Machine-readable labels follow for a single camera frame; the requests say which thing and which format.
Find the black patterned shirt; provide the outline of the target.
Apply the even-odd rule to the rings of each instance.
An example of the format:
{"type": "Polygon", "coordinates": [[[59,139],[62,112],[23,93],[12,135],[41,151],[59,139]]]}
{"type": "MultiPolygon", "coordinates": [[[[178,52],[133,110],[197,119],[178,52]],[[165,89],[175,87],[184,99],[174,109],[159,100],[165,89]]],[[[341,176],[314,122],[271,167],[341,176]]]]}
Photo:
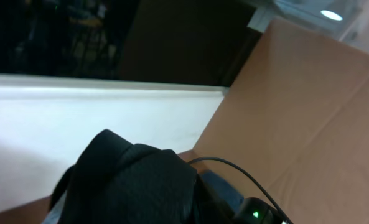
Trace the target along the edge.
{"type": "Polygon", "coordinates": [[[231,223],[233,210],[170,149],[132,144],[106,129],[56,185],[52,223],[231,223]]]}

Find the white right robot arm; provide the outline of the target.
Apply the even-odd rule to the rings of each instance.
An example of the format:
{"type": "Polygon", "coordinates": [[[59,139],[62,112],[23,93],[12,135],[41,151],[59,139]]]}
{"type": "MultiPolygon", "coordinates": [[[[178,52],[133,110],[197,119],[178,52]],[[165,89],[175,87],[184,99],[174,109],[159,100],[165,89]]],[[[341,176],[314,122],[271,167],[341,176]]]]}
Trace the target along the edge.
{"type": "Polygon", "coordinates": [[[234,224],[289,224],[272,206],[259,198],[246,198],[233,217],[234,224]]]}

